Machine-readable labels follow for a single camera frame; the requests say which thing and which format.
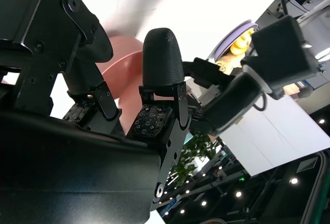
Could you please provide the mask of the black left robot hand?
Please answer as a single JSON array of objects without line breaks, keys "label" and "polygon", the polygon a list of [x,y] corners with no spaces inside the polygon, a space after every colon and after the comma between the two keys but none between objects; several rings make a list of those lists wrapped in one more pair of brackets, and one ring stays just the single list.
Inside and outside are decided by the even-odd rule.
[{"label": "black left robot hand", "polygon": [[195,58],[184,62],[185,76],[216,94],[206,104],[190,101],[191,131],[219,135],[242,117],[256,101],[270,96],[279,100],[283,87],[315,76],[317,62],[305,47],[306,41],[296,19],[285,16],[252,34],[256,55],[245,56],[242,71],[230,76],[207,60]]}]

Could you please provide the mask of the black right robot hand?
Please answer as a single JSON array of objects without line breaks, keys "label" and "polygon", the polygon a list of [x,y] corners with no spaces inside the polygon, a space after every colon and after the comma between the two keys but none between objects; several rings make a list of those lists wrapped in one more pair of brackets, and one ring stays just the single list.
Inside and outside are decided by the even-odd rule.
[{"label": "black right robot hand", "polygon": [[97,67],[109,38],[82,0],[1,0],[1,223],[145,223],[191,117],[174,33],[148,32],[126,136]]}]

